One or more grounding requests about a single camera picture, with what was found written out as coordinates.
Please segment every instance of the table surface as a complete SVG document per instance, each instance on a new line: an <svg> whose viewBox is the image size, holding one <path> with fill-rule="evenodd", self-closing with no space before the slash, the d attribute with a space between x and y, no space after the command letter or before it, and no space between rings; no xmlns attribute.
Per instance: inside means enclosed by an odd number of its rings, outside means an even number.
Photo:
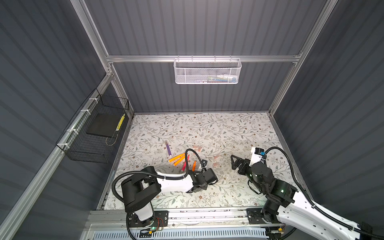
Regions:
<svg viewBox="0 0 384 240"><path fill-rule="evenodd" d="M218 182L208 186L207 190L192 194L162 192L152 200L153 208L264 205L266 198L252 192L247 178L232 170L230 156L250 159L252 147L265 150L271 146L281 147L266 113L135 115L116 176L147 166L154 166L164 173L181 173L182 163L174 167L168 162L166 140L174 156L187 148L195 149L201 159L208 160L208 167L214 170ZM192 153L190 169L195 160L197 158ZM267 166L275 178L295 185L282 153L272 150L267 156ZM120 195L121 181L116 185ZM124 206L110 191L104 209L124 209Z"/></svg>

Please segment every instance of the mesh basket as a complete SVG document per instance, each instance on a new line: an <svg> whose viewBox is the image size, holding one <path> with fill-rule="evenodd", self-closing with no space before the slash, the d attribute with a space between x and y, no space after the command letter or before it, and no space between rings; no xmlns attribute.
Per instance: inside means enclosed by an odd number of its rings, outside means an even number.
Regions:
<svg viewBox="0 0 384 240"><path fill-rule="evenodd" d="M71 131L65 143L56 143L61 150L74 161L108 163L114 161L120 142L125 132L129 117L128 99L99 95L88 110L82 115L78 124ZM125 114L119 131L111 137L88 134L87 129L98 114L121 117Z"/></svg>
<svg viewBox="0 0 384 240"><path fill-rule="evenodd" d="M174 60L175 82L177 84L236 84L241 61L179 61Z"/></svg>

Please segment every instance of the mounting plate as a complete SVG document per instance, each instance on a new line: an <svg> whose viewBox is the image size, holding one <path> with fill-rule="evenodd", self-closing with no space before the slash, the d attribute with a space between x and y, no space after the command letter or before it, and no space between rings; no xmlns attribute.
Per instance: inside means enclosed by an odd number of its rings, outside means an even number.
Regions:
<svg viewBox="0 0 384 240"><path fill-rule="evenodd" d="M160 227L166 227L168 225L168 211L154 211L154 213L155 213L155 220L148 227L157 227L158 222L156 217L162 219L164 222L164 225L162 225L162 222L160 221ZM129 227L145 227L145 225L141 223L141 221L139 220L136 214L130 213L129 218L131 218L131 220L128 220Z"/></svg>
<svg viewBox="0 0 384 240"><path fill-rule="evenodd" d="M249 221L249 224L265 224L265 223L269 223L269 222L266 222L264 219L263 219L264 215L262 214L262 209L261 208L248 208L247 209L247 218L248 218L248 221Z"/></svg>

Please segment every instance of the yellow marker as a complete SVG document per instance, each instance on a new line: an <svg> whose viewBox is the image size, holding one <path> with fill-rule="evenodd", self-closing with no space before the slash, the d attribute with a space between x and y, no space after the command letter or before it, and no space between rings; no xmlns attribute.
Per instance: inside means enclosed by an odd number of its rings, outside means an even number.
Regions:
<svg viewBox="0 0 384 240"><path fill-rule="evenodd" d="M185 155L185 153L179 154L179 155L177 155L176 157L173 157L173 158L169 159L168 162L173 162L173 161L175 161L176 159L179 159L179 158L181 158L181 157L184 156L184 155Z"/></svg>
<svg viewBox="0 0 384 240"><path fill-rule="evenodd" d="M181 161L183 161L185 159L185 154L184 156L182 156L179 160L177 160L177 162L175 162L173 165L176 166L178 165L179 163L181 163Z"/></svg>
<svg viewBox="0 0 384 240"><path fill-rule="evenodd" d="M116 128L116 131L119 131L119 130L120 130L120 127L121 127L121 125L122 125L122 122L124 121L124 118L125 118L125 113L124 113L123 116L120 118L120 121L119 121L118 127Z"/></svg>

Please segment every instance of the orange marker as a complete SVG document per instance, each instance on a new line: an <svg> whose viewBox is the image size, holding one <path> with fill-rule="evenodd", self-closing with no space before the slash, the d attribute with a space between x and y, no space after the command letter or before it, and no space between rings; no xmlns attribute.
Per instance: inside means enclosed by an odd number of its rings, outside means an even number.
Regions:
<svg viewBox="0 0 384 240"><path fill-rule="evenodd" d="M177 155L176 157L173 157L173 158L169 159L168 162L173 162L173 161L175 161L176 159L181 158L183 155L185 155L185 153L179 154L179 155Z"/></svg>
<svg viewBox="0 0 384 240"><path fill-rule="evenodd" d="M195 162L193 163L192 172L195 171L195 168L196 168L196 160L195 160Z"/></svg>
<svg viewBox="0 0 384 240"><path fill-rule="evenodd" d="M179 160L177 160L177 162L175 162L173 165L176 166L178 165L179 163L181 163L181 161L183 161L185 159L185 155L182 156Z"/></svg>

